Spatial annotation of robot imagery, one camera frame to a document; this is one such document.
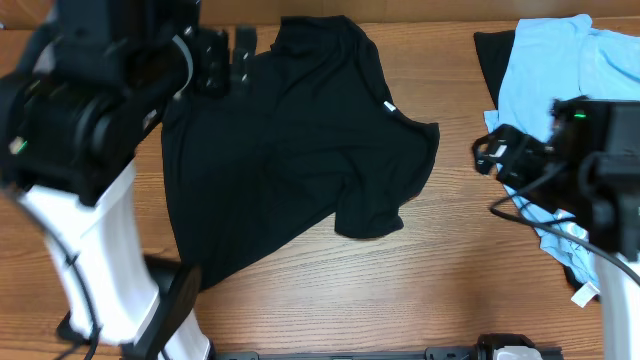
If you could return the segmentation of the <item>black t-shirt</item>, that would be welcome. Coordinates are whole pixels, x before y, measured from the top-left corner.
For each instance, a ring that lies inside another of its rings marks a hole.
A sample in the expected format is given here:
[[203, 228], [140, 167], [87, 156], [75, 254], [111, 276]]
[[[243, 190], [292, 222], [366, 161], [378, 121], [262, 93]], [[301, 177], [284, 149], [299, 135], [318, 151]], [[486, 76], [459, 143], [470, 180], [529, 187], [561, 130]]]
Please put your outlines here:
[[352, 20], [286, 17], [247, 92], [194, 95], [166, 116], [166, 202], [181, 260], [210, 288], [328, 216], [340, 235], [402, 228], [439, 128], [393, 103], [375, 43]]

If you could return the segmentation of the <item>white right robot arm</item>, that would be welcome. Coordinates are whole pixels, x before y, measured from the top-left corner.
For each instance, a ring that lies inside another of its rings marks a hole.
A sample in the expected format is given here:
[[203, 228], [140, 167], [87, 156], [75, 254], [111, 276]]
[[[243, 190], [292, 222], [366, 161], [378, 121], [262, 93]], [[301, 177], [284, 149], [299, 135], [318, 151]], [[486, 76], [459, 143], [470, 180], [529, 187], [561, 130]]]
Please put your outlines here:
[[565, 210], [585, 240], [560, 221], [490, 212], [569, 240], [595, 255], [604, 356], [639, 356], [639, 104], [586, 96], [554, 102], [552, 135], [542, 142], [503, 124], [471, 146], [478, 173], [496, 174], [515, 196], [548, 212]]

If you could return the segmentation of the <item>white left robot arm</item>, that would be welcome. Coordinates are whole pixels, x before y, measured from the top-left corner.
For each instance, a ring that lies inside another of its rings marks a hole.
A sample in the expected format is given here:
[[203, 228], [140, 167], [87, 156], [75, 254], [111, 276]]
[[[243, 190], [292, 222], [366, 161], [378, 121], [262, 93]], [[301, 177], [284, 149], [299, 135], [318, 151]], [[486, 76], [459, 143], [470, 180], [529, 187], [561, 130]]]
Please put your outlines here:
[[196, 1], [58, 0], [1, 80], [1, 189], [43, 232], [69, 302], [57, 335], [125, 359], [212, 359], [196, 265], [146, 256], [134, 157], [194, 95], [249, 84], [252, 26], [199, 25]]

